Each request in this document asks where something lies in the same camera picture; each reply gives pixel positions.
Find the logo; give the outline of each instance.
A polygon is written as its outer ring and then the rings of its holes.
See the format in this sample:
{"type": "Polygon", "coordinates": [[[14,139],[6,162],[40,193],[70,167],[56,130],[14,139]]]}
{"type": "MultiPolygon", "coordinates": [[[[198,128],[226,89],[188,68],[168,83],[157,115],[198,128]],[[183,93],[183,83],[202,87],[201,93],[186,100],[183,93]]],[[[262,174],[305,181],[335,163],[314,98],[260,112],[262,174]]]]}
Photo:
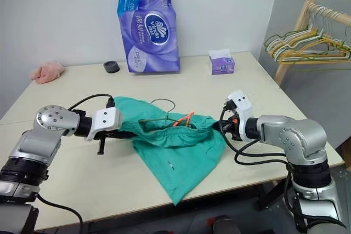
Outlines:
{"type": "Polygon", "coordinates": [[[155,45],[163,45],[168,41],[168,27],[166,22],[156,14],[145,16],[145,28],[151,41],[155,45]]]}

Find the pink cloth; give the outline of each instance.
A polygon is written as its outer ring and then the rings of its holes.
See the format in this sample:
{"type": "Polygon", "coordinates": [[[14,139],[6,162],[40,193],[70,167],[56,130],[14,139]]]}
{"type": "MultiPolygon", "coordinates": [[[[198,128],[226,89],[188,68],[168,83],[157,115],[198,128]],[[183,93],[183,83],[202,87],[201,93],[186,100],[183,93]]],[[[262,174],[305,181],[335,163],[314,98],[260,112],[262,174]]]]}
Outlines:
{"type": "Polygon", "coordinates": [[[32,70],[29,74],[31,79],[35,79],[38,84],[51,82],[60,77],[65,68],[56,61],[45,62],[41,67],[32,70]]]}

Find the black cable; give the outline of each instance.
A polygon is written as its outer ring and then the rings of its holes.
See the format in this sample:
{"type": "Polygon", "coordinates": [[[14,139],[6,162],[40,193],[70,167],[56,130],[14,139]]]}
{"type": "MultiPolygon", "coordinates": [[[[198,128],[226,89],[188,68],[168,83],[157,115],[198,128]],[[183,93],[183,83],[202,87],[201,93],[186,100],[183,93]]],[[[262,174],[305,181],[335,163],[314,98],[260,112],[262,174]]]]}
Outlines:
{"type": "Polygon", "coordinates": [[[222,122],[223,122],[223,116],[226,112],[226,109],[222,110],[222,113],[220,114],[220,118],[219,118],[219,131],[224,139],[224,141],[226,142],[226,144],[230,147],[230,149],[232,149],[234,152],[239,153],[240,155],[243,156],[249,156],[249,157],[267,157],[267,156],[285,156],[284,153],[244,153],[244,152],[240,152],[238,149],[236,149],[228,140],[228,138],[225,136],[224,131],[223,131],[223,127],[222,127],[222,122]]]}
{"type": "Polygon", "coordinates": [[[242,165],[255,165],[255,164],[267,164],[267,163],[283,163],[285,165],[287,165],[287,162],[284,160],[280,160],[280,159],[271,159],[271,160],[263,160],[263,161],[257,161],[257,162],[242,162],[238,160],[239,155],[243,154],[243,151],[247,148],[249,148],[250,146],[254,145],[255,143],[259,142],[260,138],[257,138],[256,140],[249,142],[248,144],[244,145],[242,148],[240,148],[237,153],[235,154],[234,157],[234,161],[238,164],[242,164],[242,165]]]}
{"type": "Polygon", "coordinates": [[[58,204],[55,204],[55,203],[52,203],[50,201],[47,201],[45,200],[40,194],[38,194],[37,198],[43,202],[44,204],[48,205],[48,206],[51,206],[51,207],[56,207],[56,208],[61,208],[61,209],[65,209],[67,211],[70,211],[72,212],[73,214],[75,214],[78,219],[79,219],[79,234],[83,234],[83,219],[82,217],[80,216],[80,214],[78,212],[76,212],[74,209],[72,208],[69,208],[69,207],[65,207],[65,206],[62,206],[62,205],[58,205],[58,204]]]}
{"type": "Polygon", "coordinates": [[[91,98],[95,98],[95,97],[109,97],[111,100],[113,100],[114,98],[110,95],[110,94],[105,94],[105,93],[99,93],[99,94],[94,94],[91,96],[88,96],[86,98],[84,98],[83,100],[80,100],[79,102],[77,102],[76,104],[73,104],[71,107],[68,108],[69,111],[73,110],[75,107],[77,107],[79,104],[82,104],[83,102],[91,99],[91,98]]]}
{"type": "Polygon", "coordinates": [[[346,228],[346,226],[345,226],[341,221],[339,221],[339,220],[337,220],[337,219],[334,219],[334,218],[331,218],[331,217],[329,217],[329,216],[311,216],[311,215],[305,215],[305,214],[302,214],[302,213],[299,212],[299,211],[294,210],[294,208],[290,205],[289,198],[288,198],[288,195],[287,195],[288,185],[289,185],[289,182],[291,181],[291,171],[289,170],[288,167],[287,167],[287,169],[288,169],[287,178],[286,178],[285,183],[284,183],[284,201],[285,201],[285,204],[286,204],[288,210],[290,210],[291,213],[292,213],[294,216],[298,216],[298,217],[300,217],[300,218],[309,219],[309,220],[321,221],[321,222],[324,222],[324,223],[337,224],[337,225],[340,225],[340,226],[343,226],[343,227],[346,228]]]}

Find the tissue package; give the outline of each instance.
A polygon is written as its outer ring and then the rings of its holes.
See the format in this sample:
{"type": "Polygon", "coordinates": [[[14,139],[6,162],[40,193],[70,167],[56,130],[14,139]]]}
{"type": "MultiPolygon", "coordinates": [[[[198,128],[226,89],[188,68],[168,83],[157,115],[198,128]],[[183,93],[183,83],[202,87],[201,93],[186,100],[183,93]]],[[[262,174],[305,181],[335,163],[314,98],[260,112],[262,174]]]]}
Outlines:
{"type": "Polygon", "coordinates": [[[130,72],[180,70],[171,0],[119,0],[117,13],[130,72]]]}
{"type": "Polygon", "coordinates": [[[210,68],[212,75],[228,74],[234,72],[234,59],[229,49],[210,50],[210,68]]]}

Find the white table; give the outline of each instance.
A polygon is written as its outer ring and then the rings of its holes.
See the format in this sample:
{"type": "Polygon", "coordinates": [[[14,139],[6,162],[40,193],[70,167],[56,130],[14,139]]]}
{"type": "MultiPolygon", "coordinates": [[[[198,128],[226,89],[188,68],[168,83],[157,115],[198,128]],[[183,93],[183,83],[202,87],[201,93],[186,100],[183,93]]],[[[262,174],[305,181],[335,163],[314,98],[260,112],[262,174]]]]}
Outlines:
{"type": "MultiPolygon", "coordinates": [[[[241,89],[260,115],[287,115],[296,119],[304,114],[250,53],[233,54],[235,73],[211,76],[206,56],[182,58],[181,73],[135,75],[120,63],[115,74],[105,72],[101,64],[67,67],[57,80],[38,85],[32,82],[0,121],[0,164],[7,160],[21,133],[31,129],[33,118],[45,105],[69,107],[95,93],[130,96],[151,101],[168,98],[176,103],[175,112],[211,115],[218,118],[225,98],[241,89]]],[[[105,98],[96,98],[79,107],[94,112],[105,107],[105,98]]],[[[242,142],[233,142],[241,147],[242,142]]],[[[327,144],[331,166],[343,161],[327,144]]],[[[170,204],[171,200],[151,171],[134,152],[130,141],[107,139],[105,154],[98,156],[98,142],[64,137],[62,146],[49,167],[49,180],[41,184],[41,195],[54,203],[74,208],[83,220],[96,220],[170,204]]],[[[277,147],[257,144],[251,152],[279,151],[277,147]]],[[[219,164],[185,199],[238,189],[286,176],[279,163],[241,166],[226,148],[219,164]]],[[[36,229],[77,223],[69,213],[49,207],[39,201],[36,229]]]]}

